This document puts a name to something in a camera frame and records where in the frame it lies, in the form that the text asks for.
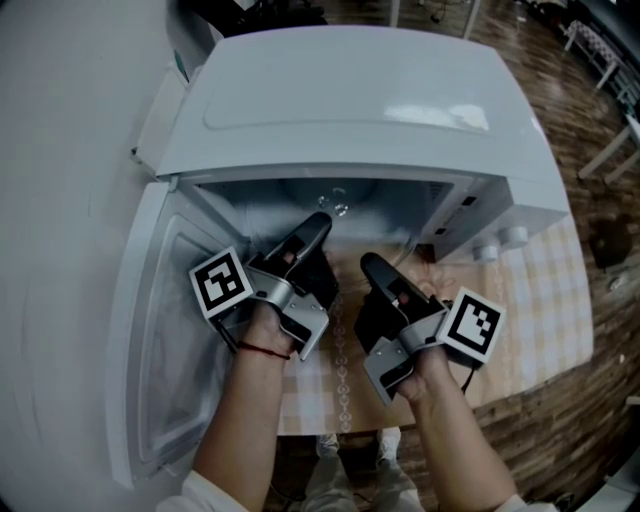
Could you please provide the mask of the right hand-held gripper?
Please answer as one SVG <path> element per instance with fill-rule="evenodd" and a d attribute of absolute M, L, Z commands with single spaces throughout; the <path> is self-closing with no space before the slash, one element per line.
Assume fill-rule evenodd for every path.
<path fill-rule="evenodd" d="M 371 291 L 354 331 L 366 353 L 365 373 L 386 406 L 426 349 L 441 346 L 471 370 L 488 362 L 506 316 L 501 306 L 464 287 L 453 301 L 426 297 L 377 253 L 366 253 L 360 266 Z"/>

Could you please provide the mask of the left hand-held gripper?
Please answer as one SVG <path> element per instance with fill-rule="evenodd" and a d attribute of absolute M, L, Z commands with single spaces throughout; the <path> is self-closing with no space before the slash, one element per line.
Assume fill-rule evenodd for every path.
<path fill-rule="evenodd" d="M 189 271 L 200 310 L 232 353 L 240 341 L 224 319 L 247 301 L 266 303 L 279 316 L 279 327 L 295 341 L 306 360 L 329 325 L 328 309 L 337 281 L 323 251 L 332 227 L 328 214 L 314 213 L 266 255 L 242 264 L 233 247 Z"/>

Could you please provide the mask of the clear glass turntable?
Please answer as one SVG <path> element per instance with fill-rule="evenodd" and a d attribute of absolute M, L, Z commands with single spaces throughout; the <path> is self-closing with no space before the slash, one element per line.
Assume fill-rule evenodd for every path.
<path fill-rule="evenodd" d="M 431 217 L 428 187 L 382 179 L 277 179 L 256 183 L 245 204 L 254 244 L 267 248 L 314 213 L 332 220 L 333 246 L 390 244 L 417 240 Z"/>

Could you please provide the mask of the person's left forearm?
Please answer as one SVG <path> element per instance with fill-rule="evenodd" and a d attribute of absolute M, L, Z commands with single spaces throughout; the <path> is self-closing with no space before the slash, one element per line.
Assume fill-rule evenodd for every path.
<path fill-rule="evenodd" d="M 249 512 L 261 512 L 274 471 L 285 359 L 242 347 L 193 469 Z"/>

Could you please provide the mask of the person's right forearm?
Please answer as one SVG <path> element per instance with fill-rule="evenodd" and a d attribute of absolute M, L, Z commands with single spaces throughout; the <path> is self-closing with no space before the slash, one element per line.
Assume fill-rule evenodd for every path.
<path fill-rule="evenodd" d="M 494 512 L 517 494 L 458 387 L 420 393 L 409 404 L 445 512 Z"/>

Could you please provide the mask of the person's right hand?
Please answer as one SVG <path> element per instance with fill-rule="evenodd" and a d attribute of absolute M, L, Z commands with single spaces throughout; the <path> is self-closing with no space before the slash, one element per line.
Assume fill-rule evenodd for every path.
<path fill-rule="evenodd" d="M 419 351 L 411 375 L 397 386 L 411 406 L 427 401 L 444 402 L 462 395 L 441 345 Z"/>

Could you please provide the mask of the white microwave oven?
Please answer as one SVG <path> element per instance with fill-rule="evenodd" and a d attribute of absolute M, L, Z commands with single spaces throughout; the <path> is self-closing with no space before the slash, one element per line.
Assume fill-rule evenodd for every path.
<path fill-rule="evenodd" d="M 220 41 L 189 82 L 158 176 L 193 186 L 257 247 L 245 204 L 277 179 L 382 179 L 428 187 L 416 241 L 476 263 L 501 229 L 529 239 L 568 200 L 524 93 L 491 48 L 425 32 L 299 27 Z"/>

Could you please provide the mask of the person's right shoe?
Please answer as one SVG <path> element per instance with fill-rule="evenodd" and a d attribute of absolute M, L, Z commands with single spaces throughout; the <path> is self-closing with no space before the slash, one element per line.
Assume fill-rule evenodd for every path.
<path fill-rule="evenodd" d="M 376 464 L 383 462 L 396 463 L 397 452 L 401 441 L 401 430 L 399 427 L 384 428 L 377 432 L 378 452 Z"/>

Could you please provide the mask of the white microwave door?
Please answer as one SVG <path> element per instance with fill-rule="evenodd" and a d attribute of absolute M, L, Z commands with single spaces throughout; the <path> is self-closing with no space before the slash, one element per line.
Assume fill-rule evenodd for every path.
<path fill-rule="evenodd" d="M 193 186 L 141 197 L 116 278 L 105 363 L 113 479 L 139 487 L 188 455 L 221 394 L 230 353 L 204 319 L 189 272 L 242 236 Z"/>

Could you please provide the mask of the person's light trousers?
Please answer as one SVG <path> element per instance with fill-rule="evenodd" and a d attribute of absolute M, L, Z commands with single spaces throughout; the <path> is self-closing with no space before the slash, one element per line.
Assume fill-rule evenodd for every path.
<path fill-rule="evenodd" d="M 301 512 L 362 512 L 355 494 L 369 491 L 369 512 L 425 512 L 414 482 L 397 462 L 383 460 L 367 480 L 353 481 L 338 454 L 320 458 Z"/>

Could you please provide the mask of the brown box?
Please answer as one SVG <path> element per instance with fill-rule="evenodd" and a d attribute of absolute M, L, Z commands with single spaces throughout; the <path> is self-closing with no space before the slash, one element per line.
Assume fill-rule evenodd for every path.
<path fill-rule="evenodd" d="M 629 218 L 599 219 L 590 224 L 589 247 L 598 269 L 622 264 L 632 249 Z"/>

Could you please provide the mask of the white panel with green mark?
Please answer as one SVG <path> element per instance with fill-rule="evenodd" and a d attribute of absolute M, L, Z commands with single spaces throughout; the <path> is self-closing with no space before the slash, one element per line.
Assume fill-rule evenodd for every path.
<path fill-rule="evenodd" d="M 164 0 L 165 27 L 173 62 L 187 82 L 212 52 L 215 41 L 210 25 L 187 0 Z"/>

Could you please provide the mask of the black-top table white legs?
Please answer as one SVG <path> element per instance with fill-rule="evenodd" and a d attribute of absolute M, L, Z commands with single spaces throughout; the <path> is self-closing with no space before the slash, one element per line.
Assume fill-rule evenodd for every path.
<path fill-rule="evenodd" d="M 463 29 L 462 38 L 468 40 L 473 31 L 474 23 L 478 16 L 482 0 L 463 0 L 464 3 L 470 4 L 470 10 L 467 14 L 466 22 Z M 399 21 L 401 0 L 390 0 L 389 22 L 390 28 L 396 28 Z"/>

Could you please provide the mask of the person's white shirt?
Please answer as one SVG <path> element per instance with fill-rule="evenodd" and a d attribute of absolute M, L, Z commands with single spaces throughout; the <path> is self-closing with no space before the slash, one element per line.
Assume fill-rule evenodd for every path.
<path fill-rule="evenodd" d="M 234 498 L 191 471 L 182 485 L 179 495 L 171 496 L 156 507 L 156 512 L 249 512 Z M 526 504 L 513 495 L 493 512 L 559 512 L 549 503 Z"/>

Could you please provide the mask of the small checkered-cloth table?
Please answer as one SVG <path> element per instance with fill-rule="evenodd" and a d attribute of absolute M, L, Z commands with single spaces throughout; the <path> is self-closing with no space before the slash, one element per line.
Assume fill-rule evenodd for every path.
<path fill-rule="evenodd" d="M 613 43 L 579 20 L 572 21 L 564 34 L 567 36 L 564 51 L 578 48 L 599 75 L 595 89 L 609 89 L 623 109 L 634 115 L 634 110 L 640 107 L 640 68 L 624 58 Z"/>

